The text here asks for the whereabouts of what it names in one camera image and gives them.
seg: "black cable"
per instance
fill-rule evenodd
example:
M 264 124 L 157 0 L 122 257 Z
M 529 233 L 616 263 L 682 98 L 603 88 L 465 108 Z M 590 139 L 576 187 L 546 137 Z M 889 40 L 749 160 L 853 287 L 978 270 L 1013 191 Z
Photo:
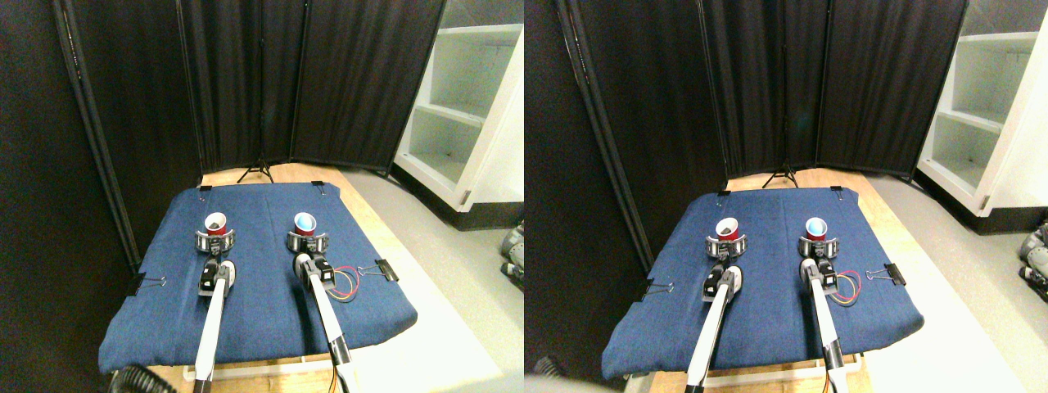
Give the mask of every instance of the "black cable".
M 167 380 L 149 369 L 132 365 L 115 372 L 109 393 L 177 393 Z

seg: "blue tablecloth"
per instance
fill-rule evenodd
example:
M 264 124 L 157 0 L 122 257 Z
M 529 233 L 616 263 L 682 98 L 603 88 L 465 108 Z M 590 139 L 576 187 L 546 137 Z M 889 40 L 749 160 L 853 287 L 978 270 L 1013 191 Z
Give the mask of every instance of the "blue tablecloth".
M 630 307 L 604 351 L 604 376 L 687 369 L 709 309 L 700 293 L 714 264 L 705 255 L 704 238 L 715 235 L 714 227 L 725 217 L 739 220 L 749 248 L 738 260 L 743 287 L 725 312 L 712 368 L 822 358 L 811 296 L 800 279 L 803 258 L 796 243 L 805 221 L 823 218 L 829 224 L 827 238 L 840 240 L 837 271 L 865 275 L 890 263 L 858 209 L 858 194 L 845 189 L 839 195 L 844 200 L 830 189 L 757 190 L 708 194 L 692 202 L 648 276 L 656 284 L 674 283 L 673 292 L 648 296 Z M 844 353 L 885 348 L 923 326 L 904 286 L 861 281 L 852 307 L 830 302 Z M 847 282 L 840 285 L 843 294 L 851 293 Z
M 333 266 L 374 266 L 380 257 L 346 210 L 340 190 L 325 184 L 324 191 L 321 195 L 310 183 L 243 184 L 191 189 L 175 197 L 139 270 L 167 277 L 168 283 L 124 301 L 99 349 L 101 371 L 195 362 L 211 298 L 197 294 L 206 254 L 195 248 L 194 232 L 204 231 L 203 219 L 213 212 L 224 213 L 226 226 L 237 232 L 226 258 L 236 264 L 237 277 L 222 314 L 216 362 L 326 353 L 315 300 L 296 278 L 293 256 L 285 246 L 294 214 L 316 217 L 316 234 L 330 236 L 326 256 Z M 418 319 L 400 286 L 381 276 L 365 276 L 352 303 L 331 303 L 350 348 L 383 343 Z

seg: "cup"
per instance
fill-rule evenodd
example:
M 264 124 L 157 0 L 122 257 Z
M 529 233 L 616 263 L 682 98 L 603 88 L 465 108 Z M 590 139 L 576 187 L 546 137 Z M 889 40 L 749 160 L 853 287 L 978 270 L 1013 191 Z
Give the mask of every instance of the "cup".
M 215 212 L 203 219 L 203 227 L 208 228 L 208 235 L 225 235 L 225 215 Z
M 808 240 L 826 241 L 826 232 L 829 231 L 829 225 L 822 218 L 809 218 L 808 222 L 804 223 L 804 228 L 808 232 Z
M 313 236 L 316 231 L 316 219 L 309 213 L 294 215 L 294 233 L 302 236 Z
M 717 238 L 720 240 L 739 239 L 739 220 L 728 217 L 718 222 Z

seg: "black binder clip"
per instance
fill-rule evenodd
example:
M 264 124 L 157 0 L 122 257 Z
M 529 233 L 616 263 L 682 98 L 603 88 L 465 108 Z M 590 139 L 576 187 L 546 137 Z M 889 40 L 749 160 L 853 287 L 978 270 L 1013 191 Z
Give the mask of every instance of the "black binder clip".
M 205 201 L 206 199 L 203 198 L 203 193 L 209 191 L 211 191 L 211 185 L 200 185 L 200 189 L 197 192 L 197 199 L 200 199 L 201 202 Z
M 652 290 L 652 287 L 661 288 L 661 289 Z M 637 290 L 637 298 L 639 298 L 639 300 L 637 300 L 636 302 L 639 303 L 639 302 L 643 302 L 645 298 L 647 298 L 649 294 L 661 293 L 661 292 L 673 293 L 673 283 L 669 283 L 669 284 L 656 284 L 655 283 L 655 279 L 648 279 L 645 282 L 642 282 L 637 287 L 637 289 L 638 289 Z
M 149 285 L 141 285 L 143 281 L 155 281 L 156 283 Z M 135 294 L 138 294 L 138 290 L 143 288 L 149 288 L 151 286 L 165 286 L 165 285 L 168 285 L 167 276 L 161 277 L 159 279 L 150 279 L 146 277 L 145 272 L 137 272 L 131 277 L 131 283 L 128 285 L 127 296 L 133 297 Z
M 368 271 L 375 268 L 377 268 L 381 272 Z M 356 266 L 356 271 L 358 271 L 361 276 L 384 276 L 386 277 L 386 281 L 400 281 L 400 278 L 397 277 L 396 272 L 393 271 L 393 266 L 390 266 L 390 263 L 387 262 L 385 259 L 375 260 L 374 266 L 370 267 Z
M 885 271 L 888 271 L 888 277 L 877 276 L 878 272 Z M 870 281 L 875 279 L 892 280 L 892 285 L 907 285 L 907 280 L 902 278 L 902 272 L 899 271 L 899 268 L 894 263 L 886 263 L 885 268 L 877 271 L 866 270 L 866 279 Z
M 724 201 L 727 200 L 727 196 L 729 194 L 732 194 L 732 192 L 726 190 L 717 192 L 717 208 L 724 205 Z
M 313 180 L 313 181 L 310 181 L 310 182 L 313 183 L 313 187 L 315 187 L 315 188 L 318 188 L 318 189 L 321 190 L 321 195 L 327 195 L 327 193 L 324 192 L 324 181 Z
M 830 190 L 833 190 L 833 192 L 837 193 L 837 200 L 845 200 L 844 197 L 845 188 L 840 185 L 830 185 Z

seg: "cable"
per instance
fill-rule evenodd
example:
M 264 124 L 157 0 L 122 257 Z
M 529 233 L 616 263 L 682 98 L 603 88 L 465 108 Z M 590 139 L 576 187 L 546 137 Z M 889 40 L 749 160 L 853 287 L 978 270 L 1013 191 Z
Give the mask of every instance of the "cable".
M 353 276 L 346 274 L 346 271 L 343 271 L 343 269 L 349 269 L 353 271 Z M 356 292 L 361 289 L 361 272 L 357 271 L 356 268 L 354 268 L 353 266 L 340 266 L 335 268 L 334 271 L 344 276 L 346 280 L 349 281 L 349 292 L 346 293 L 337 289 L 331 288 L 328 289 L 327 291 L 328 296 L 333 298 L 339 303 L 352 302 L 353 300 L 356 299 Z
M 848 274 L 855 275 L 855 279 L 852 280 L 852 277 L 848 276 Z M 848 282 L 852 284 L 852 296 L 845 297 L 838 292 L 831 294 L 830 299 L 832 299 L 834 303 L 842 305 L 844 307 L 851 307 L 855 305 L 855 302 L 858 300 L 858 294 L 863 290 L 863 280 L 859 279 L 858 272 L 855 270 L 846 270 L 835 276 L 848 280 Z

